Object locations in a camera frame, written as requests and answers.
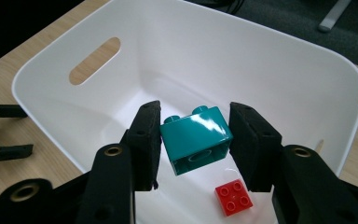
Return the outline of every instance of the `screw hole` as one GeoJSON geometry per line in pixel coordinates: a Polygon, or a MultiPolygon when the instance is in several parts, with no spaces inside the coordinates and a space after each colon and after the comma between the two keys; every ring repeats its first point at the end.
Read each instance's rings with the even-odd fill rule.
{"type": "Polygon", "coordinates": [[[346,219],[346,220],[348,220],[348,221],[350,221],[350,222],[353,222],[353,221],[356,220],[356,216],[355,216],[354,213],[351,212],[351,211],[344,210],[344,209],[338,209],[338,210],[336,211],[336,213],[337,213],[339,216],[343,217],[344,219],[346,219]]]}
{"type": "Polygon", "coordinates": [[[10,195],[10,200],[14,203],[20,203],[34,197],[38,191],[39,186],[36,183],[23,185],[10,195]]]}
{"type": "Polygon", "coordinates": [[[104,154],[106,156],[116,156],[116,155],[120,154],[122,151],[123,151],[123,149],[121,149],[121,147],[110,147],[104,151],[104,154]]]}
{"type": "Polygon", "coordinates": [[[263,135],[264,135],[264,136],[272,136],[272,133],[270,133],[270,132],[263,132],[263,135]]]}
{"type": "Polygon", "coordinates": [[[300,148],[300,147],[294,148],[294,149],[293,149],[293,152],[294,152],[297,156],[299,156],[299,157],[305,157],[305,158],[307,158],[307,157],[310,157],[310,156],[311,156],[310,153],[309,153],[306,149],[300,148]]]}
{"type": "Polygon", "coordinates": [[[110,205],[101,206],[94,214],[97,220],[107,220],[113,214],[114,209],[110,205]]]}

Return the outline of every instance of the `teal lego brick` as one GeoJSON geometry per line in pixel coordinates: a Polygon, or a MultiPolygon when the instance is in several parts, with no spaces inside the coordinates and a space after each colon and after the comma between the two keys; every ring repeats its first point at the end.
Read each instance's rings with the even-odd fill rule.
{"type": "Polygon", "coordinates": [[[233,138],[219,108],[205,105],[190,116],[166,118],[160,132],[176,175],[224,159],[233,138]]]}

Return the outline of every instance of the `table surface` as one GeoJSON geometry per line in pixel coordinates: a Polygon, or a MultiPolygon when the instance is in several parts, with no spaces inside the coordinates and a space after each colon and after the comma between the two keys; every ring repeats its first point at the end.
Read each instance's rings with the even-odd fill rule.
{"type": "MultiPolygon", "coordinates": [[[[13,77],[41,49],[80,22],[108,0],[85,0],[51,25],[0,59],[0,105],[16,104],[11,93],[13,77]]],[[[29,178],[48,179],[54,188],[81,172],[39,130],[31,119],[0,119],[0,146],[34,144],[24,160],[0,162],[0,193],[29,178]]],[[[340,178],[358,186],[358,130],[340,178]]]]}

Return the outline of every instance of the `white plastic bin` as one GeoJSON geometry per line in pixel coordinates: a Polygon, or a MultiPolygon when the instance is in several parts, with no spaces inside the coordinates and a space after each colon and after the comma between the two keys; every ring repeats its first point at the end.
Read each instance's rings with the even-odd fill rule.
{"type": "MultiPolygon", "coordinates": [[[[358,69],[332,52],[228,14],[179,0],[113,0],[22,67],[19,104],[86,172],[95,152],[118,142],[140,105],[161,101],[161,119],[200,105],[252,106],[283,144],[316,148],[339,174],[358,125],[358,69]],[[106,40],[119,52],[81,85],[72,69],[106,40]]],[[[240,177],[229,155],[175,176],[163,147],[159,188],[136,193],[138,223],[274,223],[271,194],[224,217],[213,191],[240,177]]]]}

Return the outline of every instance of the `black clip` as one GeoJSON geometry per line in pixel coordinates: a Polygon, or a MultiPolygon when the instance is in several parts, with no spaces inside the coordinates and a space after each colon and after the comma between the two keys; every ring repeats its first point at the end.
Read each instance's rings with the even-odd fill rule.
{"type": "Polygon", "coordinates": [[[27,158],[32,154],[34,145],[0,147],[0,161],[27,158]]]}
{"type": "Polygon", "coordinates": [[[0,118],[26,118],[28,115],[19,105],[0,105],[0,118]]]}

